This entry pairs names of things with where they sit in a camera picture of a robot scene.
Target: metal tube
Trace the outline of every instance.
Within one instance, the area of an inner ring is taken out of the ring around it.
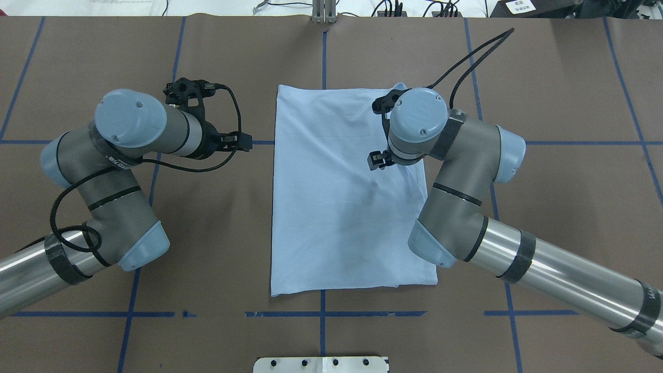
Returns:
[[[86,245],[80,231],[66,232],[63,236],[77,245]],[[77,263],[74,258],[70,258],[70,261]],[[67,286],[69,284],[58,276],[48,262],[43,241],[21,250],[0,261],[0,319]]]
[[[520,245],[519,230],[490,219],[471,263],[502,276],[510,270]],[[538,238],[531,264],[517,283],[557,298],[614,329],[630,325],[644,301],[637,280]],[[658,315],[646,335],[632,337],[639,338],[645,351],[663,354],[663,315]]]

